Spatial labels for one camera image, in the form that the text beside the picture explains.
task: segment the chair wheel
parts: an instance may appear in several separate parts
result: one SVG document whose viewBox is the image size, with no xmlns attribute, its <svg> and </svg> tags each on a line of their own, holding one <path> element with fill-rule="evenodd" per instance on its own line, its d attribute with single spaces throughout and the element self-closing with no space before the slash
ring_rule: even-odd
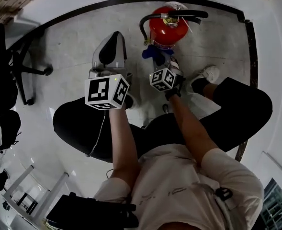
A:
<svg viewBox="0 0 282 230">
<path fill-rule="evenodd" d="M 46 67 L 44 70 L 45 76 L 49 76 L 50 74 L 53 73 L 53 71 L 54 71 L 54 68 L 51 65 Z"/>
<path fill-rule="evenodd" d="M 27 101 L 27 105 L 33 105 L 34 104 L 34 99 L 31 98 Z"/>
</svg>

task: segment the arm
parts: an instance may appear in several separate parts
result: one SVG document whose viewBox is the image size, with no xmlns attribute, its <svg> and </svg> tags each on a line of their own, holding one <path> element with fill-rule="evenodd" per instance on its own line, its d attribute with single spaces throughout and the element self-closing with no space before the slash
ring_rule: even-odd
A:
<svg viewBox="0 0 282 230">
<path fill-rule="evenodd" d="M 173 95 L 169 101 L 187 148 L 210 178 L 219 182 L 220 187 L 232 191 L 233 200 L 251 229 L 262 209 L 264 191 L 261 182 L 243 164 L 217 148 L 180 97 Z"/>
<path fill-rule="evenodd" d="M 109 111 L 114 168 L 111 178 L 124 180 L 132 189 L 139 175 L 140 165 L 124 107 L 125 105 L 121 109 Z"/>
<path fill-rule="evenodd" d="M 208 151 L 217 148 L 217 145 L 210 139 L 203 125 L 179 96 L 173 95 L 169 101 L 173 107 L 174 115 L 186 146 L 200 165 L 204 155 Z"/>
</svg>

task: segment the red fire extinguisher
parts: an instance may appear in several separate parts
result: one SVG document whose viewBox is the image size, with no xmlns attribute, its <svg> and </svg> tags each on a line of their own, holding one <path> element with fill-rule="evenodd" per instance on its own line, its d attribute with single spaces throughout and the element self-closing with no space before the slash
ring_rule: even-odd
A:
<svg viewBox="0 0 282 230">
<path fill-rule="evenodd" d="M 200 24 L 200 18 L 208 18 L 208 13 L 198 10 L 175 10 L 164 6 L 145 16 L 140 21 L 144 44 L 152 43 L 158 48 L 172 48 L 188 32 L 187 22 Z M 150 39 L 144 30 L 144 22 L 149 20 Z"/>
</svg>

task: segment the white floor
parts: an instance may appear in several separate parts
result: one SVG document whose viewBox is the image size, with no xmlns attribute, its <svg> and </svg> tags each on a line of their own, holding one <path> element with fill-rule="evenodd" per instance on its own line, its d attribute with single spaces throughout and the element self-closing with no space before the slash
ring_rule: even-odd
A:
<svg viewBox="0 0 282 230">
<path fill-rule="evenodd" d="M 33 178 L 43 188 L 52 188 L 61 174 L 68 172 L 70 183 L 67 190 L 84 197 L 95 194 L 112 165 L 87 158 L 62 141 L 53 131 L 53 114 L 60 105 L 84 95 L 84 80 L 88 78 L 92 54 L 101 40 L 114 31 L 120 31 L 125 37 L 126 66 L 134 74 L 132 93 L 140 102 L 138 109 L 127 110 L 129 122 L 140 127 L 163 114 L 161 107 L 166 100 L 149 85 L 152 63 L 141 57 L 145 48 L 138 27 L 143 16 L 161 5 L 161 2 L 130 3 L 91 11 L 50 27 L 40 42 L 33 43 L 30 53 L 34 67 L 42 69 L 46 63 L 51 63 L 54 72 L 48 77 L 24 75 L 24 87 L 26 90 L 34 88 L 36 102 L 33 106 L 26 106 L 20 97 L 17 100 L 15 108 L 21 117 L 22 134 L 18 136 L 19 143 L 12 146 L 0 161 L 0 166 L 7 168 L 11 175 L 10 182 L 21 173 L 14 168 L 27 168 L 34 163 Z M 231 13 L 187 6 L 207 11 L 209 18 L 203 19 L 200 26 L 191 23 L 193 34 L 189 32 L 174 48 L 175 57 L 186 76 L 208 64 L 215 64 L 221 70 L 218 83 L 229 76 L 249 85 L 245 25 Z M 219 108 L 201 96 L 186 101 L 199 118 Z"/>
</svg>

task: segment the black office chair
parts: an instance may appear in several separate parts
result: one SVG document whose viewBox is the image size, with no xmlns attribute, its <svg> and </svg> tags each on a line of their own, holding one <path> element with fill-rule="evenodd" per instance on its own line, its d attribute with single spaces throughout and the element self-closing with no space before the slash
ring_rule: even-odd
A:
<svg viewBox="0 0 282 230">
<path fill-rule="evenodd" d="M 21 127 L 20 116 L 16 111 L 9 110 L 0 116 L 1 145 L 0 153 L 15 145 L 18 131 Z"/>
<path fill-rule="evenodd" d="M 7 85 L 15 85 L 13 79 L 15 79 L 17 87 L 20 91 L 22 101 L 24 105 L 32 105 L 34 104 L 34 99 L 30 98 L 26 100 L 24 89 L 23 89 L 23 81 L 22 81 L 22 72 L 37 74 L 37 75 L 50 75 L 53 72 L 52 66 L 48 66 L 44 71 L 39 71 L 33 68 L 28 68 L 23 65 L 23 60 L 26 56 L 26 53 L 29 49 L 29 46 L 33 40 L 33 37 L 27 38 L 26 41 L 22 44 L 21 50 L 13 49 L 7 50 L 5 45 L 5 29 L 4 25 L 0 24 L 0 85 L 2 85 L 3 91 L 9 91 L 10 94 L 14 92 L 11 98 L 7 96 L 2 96 L 3 93 L 0 93 L 0 99 L 2 102 L 11 101 L 11 108 L 15 105 L 16 102 L 16 88 L 12 90 L 7 89 Z"/>
<path fill-rule="evenodd" d="M 1 172 L 0 173 L 0 191 L 2 191 L 5 188 L 7 179 L 8 179 L 8 174 L 5 171 Z"/>
</svg>

